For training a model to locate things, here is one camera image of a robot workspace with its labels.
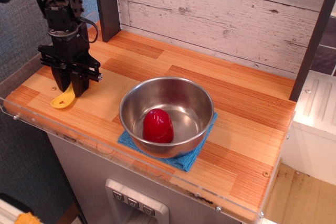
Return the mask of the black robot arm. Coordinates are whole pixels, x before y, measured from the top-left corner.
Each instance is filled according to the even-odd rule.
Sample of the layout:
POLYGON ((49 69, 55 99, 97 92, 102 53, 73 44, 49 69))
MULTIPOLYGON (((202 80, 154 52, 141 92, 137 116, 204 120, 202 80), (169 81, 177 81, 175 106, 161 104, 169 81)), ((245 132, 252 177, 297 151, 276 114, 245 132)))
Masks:
POLYGON ((88 37, 87 25, 93 22, 82 17, 82 0, 36 0, 48 23, 50 46, 39 46, 41 63, 51 67, 58 88, 64 92, 73 88, 80 97, 89 82, 99 82, 102 74, 100 63, 90 56, 92 43, 88 37))

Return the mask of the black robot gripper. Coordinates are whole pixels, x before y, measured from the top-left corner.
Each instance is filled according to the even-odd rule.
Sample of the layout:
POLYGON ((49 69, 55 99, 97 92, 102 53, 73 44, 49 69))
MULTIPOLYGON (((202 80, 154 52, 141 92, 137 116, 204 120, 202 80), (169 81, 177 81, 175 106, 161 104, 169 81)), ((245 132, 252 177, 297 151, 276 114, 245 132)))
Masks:
POLYGON ((88 88, 89 80, 101 81, 100 63, 89 54, 90 41, 86 28, 72 33, 57 34, 51 31, 52 45, 38 47, 41 62, 50 66, 60 91, 72 83, 75 97, 80 97, 88 88))

